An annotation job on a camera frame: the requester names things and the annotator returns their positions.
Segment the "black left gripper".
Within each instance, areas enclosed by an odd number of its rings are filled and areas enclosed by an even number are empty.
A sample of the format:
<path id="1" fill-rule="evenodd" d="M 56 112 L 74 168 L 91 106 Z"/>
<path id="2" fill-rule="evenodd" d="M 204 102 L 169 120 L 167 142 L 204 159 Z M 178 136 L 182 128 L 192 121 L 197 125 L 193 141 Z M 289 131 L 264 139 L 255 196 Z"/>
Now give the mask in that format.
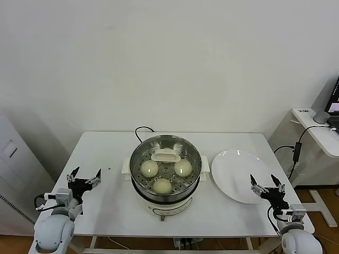
<path id="1" fill-rule="evenodd" d="M 79 167 L 75 168 L 66 176 L 68 188 L 72 190 L 73 198 L 82 199 L 86 191 L 91 191 L 101 183 L 101 169 L 91 179 L 75 178 L 79 171 Z"/>

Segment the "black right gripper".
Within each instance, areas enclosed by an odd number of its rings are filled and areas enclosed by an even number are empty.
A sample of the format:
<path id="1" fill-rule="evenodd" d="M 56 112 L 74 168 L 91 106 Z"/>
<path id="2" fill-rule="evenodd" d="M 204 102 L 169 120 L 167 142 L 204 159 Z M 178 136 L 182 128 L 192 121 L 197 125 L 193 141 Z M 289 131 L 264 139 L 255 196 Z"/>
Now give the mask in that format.
<path id="1" fill-rule="evenodd" d="M 261 195 L 262 199 L 269 201 L 274 210 L 286 210 L 289 208 L 288 202 L 284 200 L 285 196 L 285 184 L 282 184 L 280 180 L 271 174 L 272 181 L 276 187 L 265 188 L 258 185 L 255 178 L 250 174 L 251 190 L 256 195 Z"/>

